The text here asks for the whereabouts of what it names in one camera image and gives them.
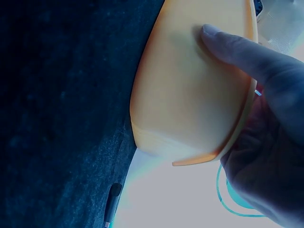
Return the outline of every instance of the finger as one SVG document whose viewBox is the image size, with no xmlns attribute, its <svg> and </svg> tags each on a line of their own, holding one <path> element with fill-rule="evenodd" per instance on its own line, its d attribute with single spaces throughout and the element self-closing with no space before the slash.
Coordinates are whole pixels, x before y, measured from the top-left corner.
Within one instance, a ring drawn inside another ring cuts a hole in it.
<svg viewBox="0 0 304 228">
<path fill-rule="evenodd" d="M 212 25 L 204 25 L 201 37 L 207 48 L 218 59 L 245 71 L 263 86 L 282 68 L 293 68 L 302 62 L 246 38 L 220 31 Z"/>
<path fill-rule="evenodd" d="M 203 26 L 201 37 L 217 58 L 237 66 L 264 87 L 284 130 L 304 145 L 304 63 L 211 25 Z"/>
<path fill-rule="evenodd" d="M 258 97 L 254 101 L 245 128 L 230 151 L 221 158 L 221 163 L 229 178 L 234 177 L 259 155 L 259 148 L 268 131 L 267 114 L 268 107 L 265 98 Z"/>
</svg>

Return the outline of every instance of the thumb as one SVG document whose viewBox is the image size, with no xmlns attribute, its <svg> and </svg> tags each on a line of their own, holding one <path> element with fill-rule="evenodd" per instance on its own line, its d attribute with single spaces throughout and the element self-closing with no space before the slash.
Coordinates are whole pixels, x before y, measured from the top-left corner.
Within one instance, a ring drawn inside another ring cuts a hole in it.
<svg viewBox="0 0 304 228">
<path fill-rule="evenodd" d="M 232 64 L 265 86 L 271 76 L 278 75 L 283 67 L 291 68 L 302 62 L 270 50 L 246 38 L 220 31 L 212 25 L 204 25 L 201 37 L 207 48 L 221 61 Z"/>
<path fill-rule="evenodd" d="M 304 145 L 304 64 L 248 39 L 204 25 L 201 37 L 221 61 L 235 65 L 264 87 L 264 95 L 286 132 Z"/>
</svg>

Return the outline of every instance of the white surface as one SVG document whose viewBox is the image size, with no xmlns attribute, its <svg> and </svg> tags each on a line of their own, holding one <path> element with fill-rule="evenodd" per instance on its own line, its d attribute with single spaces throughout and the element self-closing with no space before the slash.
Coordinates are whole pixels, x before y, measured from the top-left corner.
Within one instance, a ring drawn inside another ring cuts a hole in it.
<svg viewBox="0 0 304 228">
<path fill-rule="evenodd" d="M 113 228 L 280 227 L 267 218 L 228 212 L 217 196 L 218 168 L 219 162 L 172 167 L 168 161 L 137 150 Z M 237 212 L 248 212 L 241 209 Z"/>
</svg>

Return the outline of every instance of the plastic container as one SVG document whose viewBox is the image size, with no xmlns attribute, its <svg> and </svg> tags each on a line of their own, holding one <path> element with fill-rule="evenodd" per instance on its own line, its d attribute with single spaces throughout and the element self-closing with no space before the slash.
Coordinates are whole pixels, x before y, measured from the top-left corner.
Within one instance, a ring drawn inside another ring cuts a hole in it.
<svg viewBox="0 0 304 228">
<path fill-rule="evenodd" d="M 253 0 L 166 0 L 135 77 L 130 115 L 139 149 L 190 165 L 221 158 L 239 135 L 256 81 L 215 59 L 203 24 L 257 42 Z"/>
</svg>

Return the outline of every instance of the dark carpet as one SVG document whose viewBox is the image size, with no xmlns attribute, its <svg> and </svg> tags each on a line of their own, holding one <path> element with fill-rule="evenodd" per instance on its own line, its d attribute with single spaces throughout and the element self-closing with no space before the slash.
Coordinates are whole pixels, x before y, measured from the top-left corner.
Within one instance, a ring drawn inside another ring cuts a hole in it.
<svg viewBox="0 0 304 228">
<path fill-rule="evenodd" d="M 1 228 L 103 227 L 136 149 L 130 94 L 162 3 L 1 2 Z"/>
</svg>

